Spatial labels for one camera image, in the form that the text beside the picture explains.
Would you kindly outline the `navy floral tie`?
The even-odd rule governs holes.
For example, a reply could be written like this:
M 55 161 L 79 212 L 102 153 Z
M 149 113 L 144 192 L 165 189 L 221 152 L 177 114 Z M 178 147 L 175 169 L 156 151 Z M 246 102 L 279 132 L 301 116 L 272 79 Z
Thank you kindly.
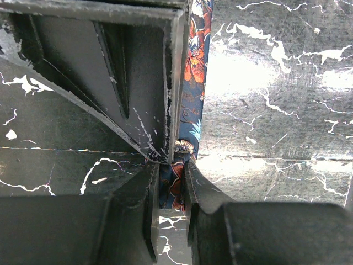
M 201 140 L 213 1 L 193 1 L 174 160 L 160 166 L 160 209 L 185 210 L 185 165 L 197 159 Z

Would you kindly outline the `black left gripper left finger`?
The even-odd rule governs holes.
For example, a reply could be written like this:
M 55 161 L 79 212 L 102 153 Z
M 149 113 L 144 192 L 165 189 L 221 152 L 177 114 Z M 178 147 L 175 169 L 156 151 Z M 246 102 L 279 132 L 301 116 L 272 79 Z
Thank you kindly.
M 155 264 L 159 164 L 106 194 L 1 198 L 2 264 Z

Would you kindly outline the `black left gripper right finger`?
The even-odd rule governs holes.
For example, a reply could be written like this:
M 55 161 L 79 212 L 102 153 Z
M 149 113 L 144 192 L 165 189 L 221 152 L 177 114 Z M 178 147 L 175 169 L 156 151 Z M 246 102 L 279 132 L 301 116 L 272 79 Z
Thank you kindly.
M 193 264 L 351 264 L 352 214 L 329 203 L 237 202 L 184 169 Z

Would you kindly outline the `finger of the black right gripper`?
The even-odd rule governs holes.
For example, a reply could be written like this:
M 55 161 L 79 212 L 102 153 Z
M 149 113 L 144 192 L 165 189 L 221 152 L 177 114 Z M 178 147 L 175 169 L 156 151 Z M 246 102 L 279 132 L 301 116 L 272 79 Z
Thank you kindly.
M 150 161 L 178 137 L 191 1 L 2 1 L 1 66 L 54 91 Z

